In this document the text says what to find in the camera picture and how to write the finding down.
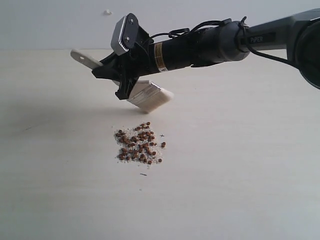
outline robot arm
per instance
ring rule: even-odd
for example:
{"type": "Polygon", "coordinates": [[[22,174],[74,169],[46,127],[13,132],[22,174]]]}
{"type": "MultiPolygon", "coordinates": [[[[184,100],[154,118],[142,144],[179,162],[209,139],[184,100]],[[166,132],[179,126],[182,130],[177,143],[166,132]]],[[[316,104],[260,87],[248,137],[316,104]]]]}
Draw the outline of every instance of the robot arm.
{"type": "Polygon", "coordinates": [[[124,100],[141,76],[241,61],[251,52],[297,68],[320,89],[320,8],[252,27],[245,24],[245,19],[206,21],[193,29],[149,36],[130,13],[114,28],[113,53],[102,59],[102,66],[92,74],[119,82],[115,95],[124,100]],[[161,35],[169,39],[154,42],[161,35]],[[286,49],[287,59],[259,52],[278,49],[286,49]]]}

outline white table surface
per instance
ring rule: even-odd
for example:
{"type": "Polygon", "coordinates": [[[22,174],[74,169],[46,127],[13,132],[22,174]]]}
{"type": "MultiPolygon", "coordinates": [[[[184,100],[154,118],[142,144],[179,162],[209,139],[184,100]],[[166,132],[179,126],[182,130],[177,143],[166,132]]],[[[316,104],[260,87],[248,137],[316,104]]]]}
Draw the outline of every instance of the white table surface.
{"type": "Polygon", "coordinates": [[[69,50],[0,52],[1,240],[320,238],[320,91],[296,69],[250,55],[142,79],[174,99],[141,114],[69,50]],[[118,163],[115,129],[146,121],[163,163],[118,163]]]}

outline brush handle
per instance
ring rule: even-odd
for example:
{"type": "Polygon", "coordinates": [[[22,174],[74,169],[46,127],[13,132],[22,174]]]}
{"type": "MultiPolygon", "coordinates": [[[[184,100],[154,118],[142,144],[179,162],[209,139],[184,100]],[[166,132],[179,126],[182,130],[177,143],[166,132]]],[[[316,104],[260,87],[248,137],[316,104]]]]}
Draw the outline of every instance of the brush handle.
{"type": "MultiPolygon", "coordinates": [[[[85,65],[86,67],[90,68],[91,70],[96,69],[98,67],[102,67],[103,64],[102,62],[94,59],[93,57],[91,57],[90,55],[87,55],[83,52],[80,52],[76,49],[72,49],[70,52],[71,57],[76,60],[78,63],[81,63],[83,65],[85,65]]],[[[120,85],[119,82],[117,81],[113,81],[117,86],[120,85]]]]}

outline brush bristles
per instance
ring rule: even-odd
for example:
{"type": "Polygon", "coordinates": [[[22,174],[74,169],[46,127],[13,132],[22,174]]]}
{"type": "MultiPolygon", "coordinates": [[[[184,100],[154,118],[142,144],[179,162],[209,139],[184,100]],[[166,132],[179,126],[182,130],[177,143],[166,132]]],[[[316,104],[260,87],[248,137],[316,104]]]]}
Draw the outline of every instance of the brush bristles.
{"type": "Polygon", "coordinates": [[[131,103],[136,105],[146,113],[151,113],[155,109],[169,102],[171,99],[173,99],[173,97],[174,94],[172,92],[161,88],[161,90],[159,90],[156,94],[146,97],[137,103],[131,103]]]}

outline white wall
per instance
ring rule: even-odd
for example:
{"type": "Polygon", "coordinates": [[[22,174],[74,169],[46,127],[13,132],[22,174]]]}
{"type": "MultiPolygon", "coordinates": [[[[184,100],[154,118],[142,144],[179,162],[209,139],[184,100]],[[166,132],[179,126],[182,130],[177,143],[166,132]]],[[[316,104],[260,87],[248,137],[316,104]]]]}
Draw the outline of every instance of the white wall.
{"type": "Polygon", "coordinates": [[[130,12],[155,34],[243,16],[254,25],[318,7],[315,0],[2,0],[0,50],[109,49],[115,23],[130,12]]]}

